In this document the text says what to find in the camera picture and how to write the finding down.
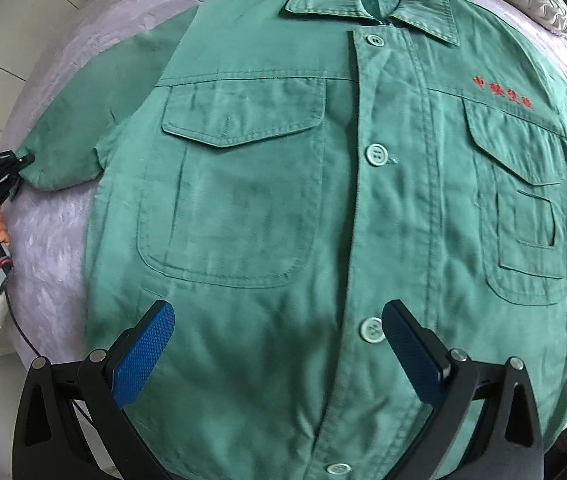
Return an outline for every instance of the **light green button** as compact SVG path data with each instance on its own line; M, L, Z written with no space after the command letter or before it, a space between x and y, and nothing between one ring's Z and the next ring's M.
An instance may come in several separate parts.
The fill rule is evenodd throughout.
M326 471L328 471L331 475L347 475L352 471L348 464L332 464L326 467Z
M359 328L359 334L366 343L381 343L386 338L381 319L378 317L369 317L364 320Z
M383 166L388 162L388 150L380 144L371 144L365 150L365 158L373 166Z
M371 34L370 36L366 36L365 40L373 46L384 46L386 44L383 38L377 36L376 34Z

